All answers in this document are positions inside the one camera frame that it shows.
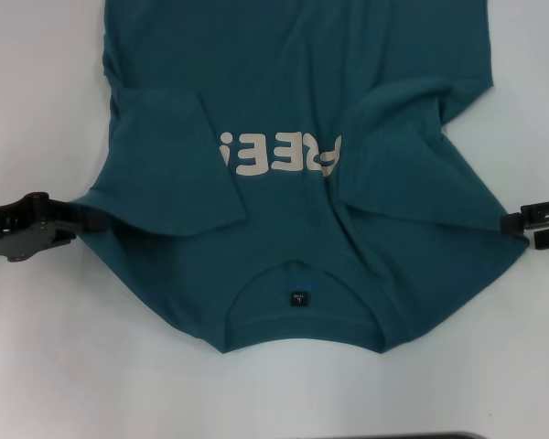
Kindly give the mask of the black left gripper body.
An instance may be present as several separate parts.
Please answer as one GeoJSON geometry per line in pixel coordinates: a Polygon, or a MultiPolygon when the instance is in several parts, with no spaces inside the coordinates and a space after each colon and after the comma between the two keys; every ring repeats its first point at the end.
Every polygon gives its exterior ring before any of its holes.
{"type": "Polygon", "coordinates": [[[22,262],[48,250],[56,237],[47,193],[30,193],[0,206],[0,256],[22,262]]]}

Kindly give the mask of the teal t-shirt with beige print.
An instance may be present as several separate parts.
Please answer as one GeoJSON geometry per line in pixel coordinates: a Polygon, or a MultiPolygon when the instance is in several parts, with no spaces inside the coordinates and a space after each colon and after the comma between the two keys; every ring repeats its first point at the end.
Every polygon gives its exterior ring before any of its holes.
{"type": "Polygon", "coordinates": [[[488,0],[105,0],[109,152],[84,242],[227,353],[383,353],[527,240],[444,127],[493,84],[488,0]]]}

